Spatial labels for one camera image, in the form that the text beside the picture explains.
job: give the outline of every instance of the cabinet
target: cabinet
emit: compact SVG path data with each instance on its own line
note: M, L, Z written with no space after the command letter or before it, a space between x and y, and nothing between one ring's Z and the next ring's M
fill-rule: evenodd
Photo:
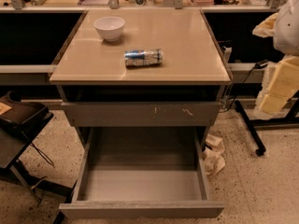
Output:
M121 39L93 22L126 20ZM127 69L124 52L161 49L155 67ZM71 218L216 217L201 149L231 81L198 8L89 10L53 73L85 148Z

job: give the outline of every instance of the concrete floor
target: concrete floor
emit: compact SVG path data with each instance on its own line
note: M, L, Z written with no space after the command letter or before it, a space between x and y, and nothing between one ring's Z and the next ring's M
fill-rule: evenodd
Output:
M35 144L55 163L46 164L31 147L21 161L31 175L71 187L76 181L83 148L64 113L54 110L54 118L37 137ZM299 129L259 131L267 148L263 157L255 155L256 145L239 114L233 109L220 113L211 134L223 138L225 168L209 179L214 201L225 203L212 219L100 219L71 220L64 224L176 224L229 223L281 224L298 223L299 213ZM64 197L37 189L42 202L36 202L17 184L0 180L0 223L52 223Z

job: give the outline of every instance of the workbench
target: workbench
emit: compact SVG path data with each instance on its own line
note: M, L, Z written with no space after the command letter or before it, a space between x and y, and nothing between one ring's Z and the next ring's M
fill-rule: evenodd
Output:
M90 9L50 70L85 153L70 218L216 217L202 147L231 75L199 8ZM96 19L125 19L108 43ZM161 49L163 63L128 69L124 52Z

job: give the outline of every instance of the bowl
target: bowl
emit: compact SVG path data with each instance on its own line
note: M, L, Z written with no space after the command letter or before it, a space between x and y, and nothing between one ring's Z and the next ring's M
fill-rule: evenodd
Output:
M120 38L125 21L119 17L104 17L94 22L97 33L106 41L116 41Z

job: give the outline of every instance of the drawer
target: drawer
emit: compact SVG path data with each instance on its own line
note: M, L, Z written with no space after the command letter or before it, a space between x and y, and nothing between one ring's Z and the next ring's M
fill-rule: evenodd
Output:
M92 128L69 218L216 217L192 127Z
M70 125L211 126L219 102L64 102Z

